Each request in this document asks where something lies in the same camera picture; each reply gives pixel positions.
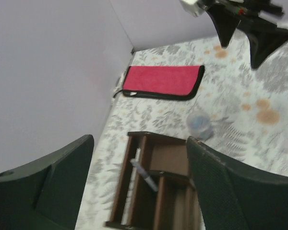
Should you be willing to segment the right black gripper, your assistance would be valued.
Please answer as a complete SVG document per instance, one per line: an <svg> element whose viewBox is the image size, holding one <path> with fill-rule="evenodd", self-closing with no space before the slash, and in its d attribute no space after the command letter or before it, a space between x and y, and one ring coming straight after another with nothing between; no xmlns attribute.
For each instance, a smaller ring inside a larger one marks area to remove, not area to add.
<svg viewBox="0 0 288 230"><path fill-rule="evenodd" d="M261 12L277 18L285 14L281 5L270 0L203 0L201 8L210 16L221 47L228 47L241 20L256 19ZM272 53L288 42L288 29L270 22L254 24L247 27L247 37L251 68L258 69Z"/></svg>

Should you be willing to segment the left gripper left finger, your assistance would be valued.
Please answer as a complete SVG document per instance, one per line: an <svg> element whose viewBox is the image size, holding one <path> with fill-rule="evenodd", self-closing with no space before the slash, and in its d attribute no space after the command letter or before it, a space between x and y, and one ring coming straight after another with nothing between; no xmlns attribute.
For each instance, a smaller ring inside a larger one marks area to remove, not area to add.
<svg viewBox="0 0 288 230"><path fill-rule="evenodd" d="M0 230L73 230L94 149L92 135L0 173Z"/></svg>

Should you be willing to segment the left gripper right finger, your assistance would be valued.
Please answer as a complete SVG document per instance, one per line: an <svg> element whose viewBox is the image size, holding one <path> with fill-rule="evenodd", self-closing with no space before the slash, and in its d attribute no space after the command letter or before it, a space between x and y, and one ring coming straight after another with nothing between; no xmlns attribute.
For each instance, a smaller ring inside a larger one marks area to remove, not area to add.
<svg viewBox="0 0 288 230"><path fill-rule="evenodd" d="M207 230L288 230L288 177L189 137L187 156Z"/></svg>

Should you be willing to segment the clear jar of paperclips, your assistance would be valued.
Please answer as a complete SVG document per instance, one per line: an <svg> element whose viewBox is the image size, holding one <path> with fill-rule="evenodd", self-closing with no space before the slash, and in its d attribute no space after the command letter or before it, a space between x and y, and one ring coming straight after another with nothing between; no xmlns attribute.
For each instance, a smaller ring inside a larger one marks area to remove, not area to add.
<svg viewBox="0 0 288 230"><path fill-rule="evenodd" d="M207 140L213 135L210 117L206 113L194 112L188 115L186 124L192 137Z"/></svg>

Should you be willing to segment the blue capped white pen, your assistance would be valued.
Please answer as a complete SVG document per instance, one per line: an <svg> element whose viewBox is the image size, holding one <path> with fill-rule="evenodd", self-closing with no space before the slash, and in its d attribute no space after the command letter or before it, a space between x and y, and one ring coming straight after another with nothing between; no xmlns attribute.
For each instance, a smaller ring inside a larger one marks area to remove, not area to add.
<svg viewBox="0 0 288 230"><path fill-rule="evenodd" d="M137 170L137 172L142 176L144 181L148 184L148 186L154 191L158 192L158 186L152 179L152 177L148 174L148 172L139 164L136 159L130 159L130 163Z"/></svg>

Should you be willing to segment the brown wooden desk organizer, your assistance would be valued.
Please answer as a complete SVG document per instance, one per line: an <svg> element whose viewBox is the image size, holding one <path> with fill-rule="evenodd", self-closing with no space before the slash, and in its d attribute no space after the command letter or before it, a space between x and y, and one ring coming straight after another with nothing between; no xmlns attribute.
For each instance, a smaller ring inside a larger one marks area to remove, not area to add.
<svg viewBox="0 0 288 230"><path fill-rule="evenodd" d="M129 132L117 190L105 226L116 230L198 230L200 208L186 140ZM130 163L136 159L158 186L154 192Z"/></svg>

